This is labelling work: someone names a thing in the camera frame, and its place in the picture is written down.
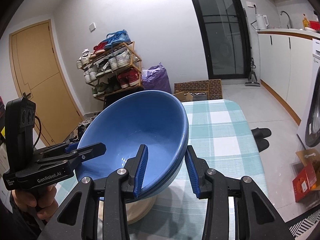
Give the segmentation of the person left hand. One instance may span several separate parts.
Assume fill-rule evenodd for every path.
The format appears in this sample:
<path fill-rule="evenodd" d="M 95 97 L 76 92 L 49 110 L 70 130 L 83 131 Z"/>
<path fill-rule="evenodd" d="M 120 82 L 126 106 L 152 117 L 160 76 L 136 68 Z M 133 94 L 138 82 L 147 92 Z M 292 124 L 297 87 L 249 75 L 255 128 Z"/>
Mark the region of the person left hand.
<path fill-rule="evenodd" d="M 59 206 L 55 200 L 56 192 L 57 189 L 56 185 L 54 184 L 46 187 L 41 198 L 36 198 L 31 193 L 20 190 L 13 190 L 11 193 L 15 204 L 20 210 L 27 212 L 29 208 L 35 208 L 38 206 L 40 210 L 37 211 L 36 216 L 40 220 L 48 221 Z"/>

